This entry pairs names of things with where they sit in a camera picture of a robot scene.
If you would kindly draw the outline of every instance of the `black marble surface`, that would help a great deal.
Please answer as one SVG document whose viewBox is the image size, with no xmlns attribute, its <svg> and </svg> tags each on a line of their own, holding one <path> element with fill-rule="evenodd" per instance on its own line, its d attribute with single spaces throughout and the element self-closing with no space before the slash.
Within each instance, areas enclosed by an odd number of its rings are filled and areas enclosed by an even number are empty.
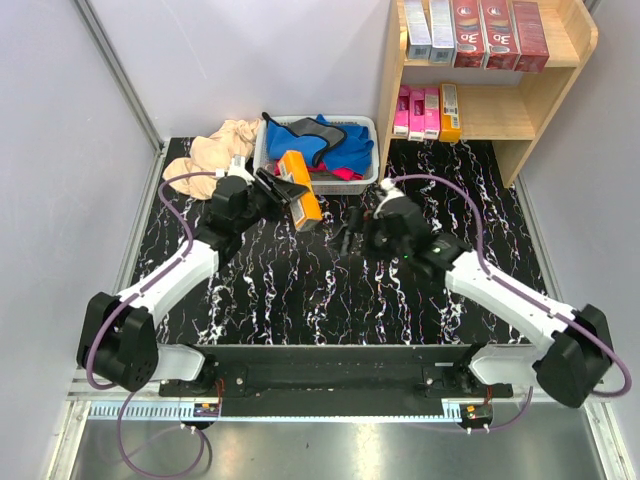
<svg viewBox="0 0 640 480">
<path fill-rule="evenodd" d="M 166 162 L 187 156 L 189 138 L 171 140 Z M 455 146 L 393 141 L 391 176 L 431 173 L 466 190 L 484 217 L 485 256 L 516 279 L 544 291 L 531 239 L 514 189 L 503 190 L 489 142 Z M 470 209 L 455 192 L 414 180 L 401 185 L 424 206 L 435 230 L 473 243 Z M 525 341 L 506 323 L 470 300 L 444 289 L 427 292 L 424 282 L 398 261 L 339 258 L 327 241 L 346 209 L 370 201 L 361 196 L 320 198 L 324 222 L 295 233 L 288 216 L 261 222 L 243 236 L 229 267 L 194 288 L 163 320 L 162 343 L 196 344 L 433 344 Z M 169 198 L 196 225 L 204 202 L 173 191 Z M 133 281 L 175 252 L 184 233 L 156 198 Z"/>
</svg>

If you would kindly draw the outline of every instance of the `black base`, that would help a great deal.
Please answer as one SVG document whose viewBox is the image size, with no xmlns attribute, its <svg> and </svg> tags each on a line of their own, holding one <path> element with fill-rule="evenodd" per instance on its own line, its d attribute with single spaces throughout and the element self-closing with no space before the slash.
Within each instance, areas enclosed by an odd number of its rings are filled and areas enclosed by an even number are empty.
<svg viewBox="0 0 640 480">
<path fill-rule="evenodd" d="M 430 366 L 423 368 L 425 394 L 428 398 L 486 398 L 488 386 L 481 383 L 474 383 L 465 392 L 457 384 L 451 374 L 452 367 Z M 512 398 L 513 388 L 511 385 L 498 383 L 491 386 L 493 398 Z"/>
<path fill-rule="evenodd" d="M 435 363 L 464 358 L 466 346 L 421 347 L 242 347 L 216 346 L 200 350 L 215 365 L 224 382 L 224 415 L 255 416 L 419 416 L 442 415 L 445 396 L 429 395 L 425 372 L 436 375 Z M 198 396 L 215 397 L 200 385 Z M 169 382 L 160 395 L 194 395 L 194 384 Z M 493 396 L 508 398 L 510 386 L 494 388 Z M 449 398 L 482 402 L 486 389 L 471 394 L 461 389 Z"/>
</svg>

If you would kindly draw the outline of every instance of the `plastic basket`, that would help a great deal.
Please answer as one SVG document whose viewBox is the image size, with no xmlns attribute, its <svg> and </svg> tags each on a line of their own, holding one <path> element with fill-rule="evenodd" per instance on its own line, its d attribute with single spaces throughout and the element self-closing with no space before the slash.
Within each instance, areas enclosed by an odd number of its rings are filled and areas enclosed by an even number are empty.
<svg viewBox="0 0 640 480">
<path fill-rule="evenodd" d="M 315 115 L 302 115 L 296 117 L 273 117 L 273 119 L 281 125 L 288 125 L 301 118 L 311 117 Z M 367 117 L 352 117 L 347 115 L 325 115 L 324 118 L 331 125 L 361 125 L 369 129 L 369 138 L 373 140 L 373 148 L 371 149 L 371 166 L 363 175 L 362 180 L 352 180 L 346 182 L 340 180 L 329 172 L 310 173 L 311 185 L 313 193 L 316 195 L 360 195 L 367 188 L 367 185 L 378 181 L 378 171 L 380 169 L 380 156 L 378 154 L 378 136 L 373 121 Z M 256 138 L 256 148 L 253 154 L 253 171 L 259 167 L 269 169 L 269 164 L 274 162 L 269 160 L 267 155 L 267 122 L 265 120 L 260 124 L 258 136 Z"/>
</svg>

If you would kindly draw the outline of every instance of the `beige cloth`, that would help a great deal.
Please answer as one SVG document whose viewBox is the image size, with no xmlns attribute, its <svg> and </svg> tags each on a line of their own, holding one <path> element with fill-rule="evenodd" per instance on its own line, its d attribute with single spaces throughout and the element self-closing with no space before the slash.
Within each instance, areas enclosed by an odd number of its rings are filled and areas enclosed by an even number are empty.
<svg viewBox="0 0 640 480">
<path fill-rule="evenodd" d="M 207 137 L 196 137 L 191 143 L 191 158 L 176 158 L 162 173 L 165 180 L 185 173 L 225 171 L 234 155 L 248 157 L 253 152 L 260 119 L 227 120 L 222 128 Z M 198 200 L 207 200 L 216 189 L 217 180 L 208 175 L 176 180 L 171 186 L 180 193 Z"/>
</svg>

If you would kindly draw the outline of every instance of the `cardboard box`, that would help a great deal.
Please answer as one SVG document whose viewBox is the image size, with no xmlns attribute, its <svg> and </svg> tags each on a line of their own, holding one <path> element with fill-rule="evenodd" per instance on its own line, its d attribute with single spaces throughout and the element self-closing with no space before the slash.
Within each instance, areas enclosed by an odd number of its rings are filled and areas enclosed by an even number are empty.
<svg viewBox="0 0 640 480">
<path fill-rule="evenodd" d="M 507 0 L 480 0 L 480 7 L 485 30 L 485 49 L 489 53 L 485 68 L 513 70 L 520 51 Z"/>
<path fill-rule="evenodd" d="M 424 139 L 437 140 L 440 136 L 440 90 L 424 89 Z"/>
<path fill-rule="evenodd" d="M 322 221 L 322 211 L 320 204 L 313 194 L 311 187 L 311 177 L 304 163 L 304 157 L 300 152 L 289 150 L 278 160 L 280 176 L 293 183 L 304 185 L 309 189 L 301 198 L 291 202 L 291 217 L 299 232 L 311 230 Z"/>
<path fill-rule="evenodd" d="M 424 90 L 412 88 L 409 94 L 409 140 L 424 140 Z"/>
<path fill-rule="evenodd" d="M 404 0 L 404 14 L 409 30 L 407 58 L 427 60 L 431 53 L 431 35 L 424 16 L 422 0 Z"/>
<path fill-rule="evenodd" d="M 396 116 L 393 120 L 393 133 L 395 135 L 409 135 L 409 87 L 400 85 L 398 103 L 396 104 Z"/>
<path fill-rule="evenodd" d="M 460 140 L 460 111 L 458 91 L 453 83 L 440 85 L 440 137 L 441 142 Z"/>
<path fill-rule="evenodd" d="M 544 36 L 538 4 L 513 2 L 512 14 L 516 41 L 520 47 L 520 58 L 516 63 L 515 70 L 540 73 L 549 60 L 549 48 Z"/>
<path fill-rule="evenodd" d="M 456 34 L 454 67 L 480 68 L 487 50 L 478 0 L 452 0 L 453 27 Z"/>
<path fill-rule="evenodd" d="M 456 52 L 449 0 L 429 0 L 431 63 L 451 64 Z"/>
</svg>

